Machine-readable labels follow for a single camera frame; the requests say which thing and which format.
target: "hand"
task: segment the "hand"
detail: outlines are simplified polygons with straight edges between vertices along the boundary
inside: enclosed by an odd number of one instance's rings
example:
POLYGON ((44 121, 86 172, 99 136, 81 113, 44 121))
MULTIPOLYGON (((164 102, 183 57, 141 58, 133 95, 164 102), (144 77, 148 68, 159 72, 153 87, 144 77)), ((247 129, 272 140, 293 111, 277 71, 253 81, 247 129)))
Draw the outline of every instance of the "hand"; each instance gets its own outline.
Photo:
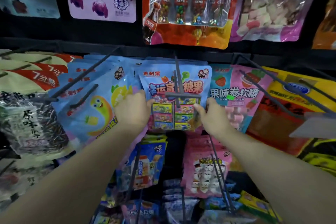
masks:
POLYGON ((140 133, 148 123, 154 101, 150 99, 146 102, 144 90, 127 95, 114 109, 118 124, 140 133))
POLYGON ((225 108, 221 107, 214 98, 207 99, 207 112, 199 104, 194 104, 194 108, 201 116, 204 129, 210 135, 219 139, 236 131, 230 124, 225 108))

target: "forearm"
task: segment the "forearm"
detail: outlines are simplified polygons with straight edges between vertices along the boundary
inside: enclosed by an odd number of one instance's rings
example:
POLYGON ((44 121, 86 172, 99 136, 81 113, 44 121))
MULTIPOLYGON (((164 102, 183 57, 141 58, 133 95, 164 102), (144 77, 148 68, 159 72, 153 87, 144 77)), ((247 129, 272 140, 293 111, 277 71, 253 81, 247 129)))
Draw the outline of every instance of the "forearm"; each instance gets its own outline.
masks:
POLYGON ((336 218, 336 178, 240 132, 218 138, 285 223, 330 223, 336 218))
POLYGON ((0 223, 88 223, 137 131, 116 125, 15 201, 0 223))

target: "brand logo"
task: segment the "brand logo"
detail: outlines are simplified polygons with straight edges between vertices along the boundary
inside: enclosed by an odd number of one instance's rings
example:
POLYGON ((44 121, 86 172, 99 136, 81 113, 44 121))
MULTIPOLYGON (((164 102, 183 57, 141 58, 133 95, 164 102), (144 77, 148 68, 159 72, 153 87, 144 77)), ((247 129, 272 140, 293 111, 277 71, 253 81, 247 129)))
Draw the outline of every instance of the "brand logo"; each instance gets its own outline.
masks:
POLYGON ((129 2, 128 0, 114 0, 113 5, 114 7, 123 11, 123 10, 126 10, 127 7, 129 7, 129 2))
MULTIPOLYGON (((294 82, 289 82, 288 85, 296 88, 297 90, 301 91, 303 94, 308 94, 309 93, 309 88, 307 88, 304 85, 298 84, 298 83, 294 83, 294 82)), ((290 89, 288 89, 288 86, 283 86, 283 88, 287 91, 289 91, 290 93, 296 94, 295 92, 291 91, 290 89)))

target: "red and yellow snack bag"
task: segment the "red and yellow snack bag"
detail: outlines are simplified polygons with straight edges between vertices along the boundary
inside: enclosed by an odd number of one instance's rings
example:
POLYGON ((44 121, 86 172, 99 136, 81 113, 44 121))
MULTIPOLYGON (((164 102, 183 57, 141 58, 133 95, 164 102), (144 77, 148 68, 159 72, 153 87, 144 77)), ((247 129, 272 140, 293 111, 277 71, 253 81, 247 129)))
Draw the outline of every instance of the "red and yellow snack bag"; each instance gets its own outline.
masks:
POLYGON ((142 0, 143 41, 225 49, 237 0, 142 0))
MULTIPOLYGON (((332 111, 336 111, 336 103, 305 84, 305 82, 308 82, 325 93, 336 97, 336 82, 269 67, 264 68, 277 73, 279 79, 296 87, 302 93, 320 102, 332 111)), ((271 83, 267 91, 294 114, 304 115, 305 112, 323 112, 312 103, 292 93, 279 82, 274 81, 271 83)), ((269 97, 264 96, 246 133, 278 150, 298 156, 311 140, 309 138, 291 138, 289 134, 303 124, 304 121, 304 119, 293 117, 284 112, 269 97)))
POLYGON ((336 0, 329 0, 325 18, 316 31, 313 49, 336 50, 336 0))

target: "blue oval logo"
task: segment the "blue oval logo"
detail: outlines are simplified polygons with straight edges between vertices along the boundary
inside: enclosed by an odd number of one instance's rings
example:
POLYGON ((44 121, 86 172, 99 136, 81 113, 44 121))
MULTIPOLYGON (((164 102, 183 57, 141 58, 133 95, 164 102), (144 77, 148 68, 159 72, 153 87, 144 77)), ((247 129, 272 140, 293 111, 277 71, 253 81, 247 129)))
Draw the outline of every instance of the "blue oval logo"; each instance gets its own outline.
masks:
MULTIPOLYGON (((294 83, 294 82, 289 82, 288 85, 296 88, 297 90, 301 91, 303 94, 308 94, 309 93, 309 88, 307 88, 306 86, 302 85, 302 84, 298 84, 298 83, 294 83)), ((289 91, 290 93, 296 94, 295 92, 291 91, 288 89, 287 85, 283 86, 283 88, 287 91, 289 91)))

